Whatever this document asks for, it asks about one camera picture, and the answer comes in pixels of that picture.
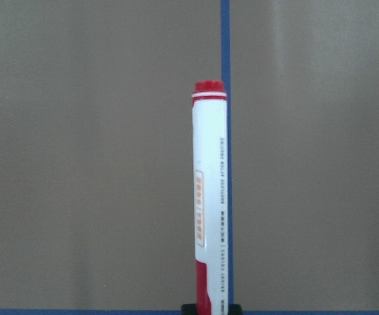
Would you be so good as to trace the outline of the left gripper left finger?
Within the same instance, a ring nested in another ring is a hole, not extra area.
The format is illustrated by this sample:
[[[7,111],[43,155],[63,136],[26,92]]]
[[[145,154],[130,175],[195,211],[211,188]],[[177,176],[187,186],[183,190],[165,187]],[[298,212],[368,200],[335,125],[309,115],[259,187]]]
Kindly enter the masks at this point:
[[[198,315],[196,304],[182,304],[180,309],[181,315]]]

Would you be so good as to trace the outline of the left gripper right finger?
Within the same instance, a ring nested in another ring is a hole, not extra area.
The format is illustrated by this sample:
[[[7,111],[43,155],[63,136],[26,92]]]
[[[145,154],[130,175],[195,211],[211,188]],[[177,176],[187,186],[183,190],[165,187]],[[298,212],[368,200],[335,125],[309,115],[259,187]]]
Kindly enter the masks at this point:
[[[228,315],[243,315],[243,309],[240,304],[229,304]]]

